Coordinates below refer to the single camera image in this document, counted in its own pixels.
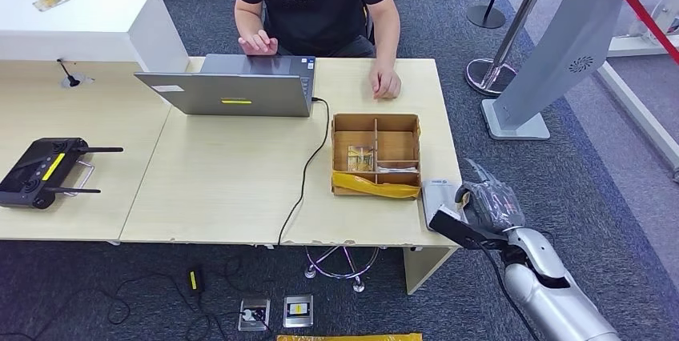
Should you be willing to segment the person's right hand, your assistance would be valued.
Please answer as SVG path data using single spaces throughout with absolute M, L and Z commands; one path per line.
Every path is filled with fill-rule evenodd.
M 270 56 L 278 54 L 278 39 L 270 37 L 265 30 L 259 30 L 250 36 L 239 37 L 238 42 L 246 55 Z

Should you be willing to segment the person's left hand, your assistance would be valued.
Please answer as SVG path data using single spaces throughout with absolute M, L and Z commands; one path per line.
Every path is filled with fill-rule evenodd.
M 400 95 L 401 79 L 394 63 L 375 60 L 369 74 L 374 99 L 394 99 Z

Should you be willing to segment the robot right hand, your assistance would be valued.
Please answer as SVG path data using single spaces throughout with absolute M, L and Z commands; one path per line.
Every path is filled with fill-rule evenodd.
M 514 190 L 470 158 L 465 160 L 480 181 L 463 181 L 455 194 L 457 206 L 468 223 L 492 233 L 524 227 L 526 219 Z

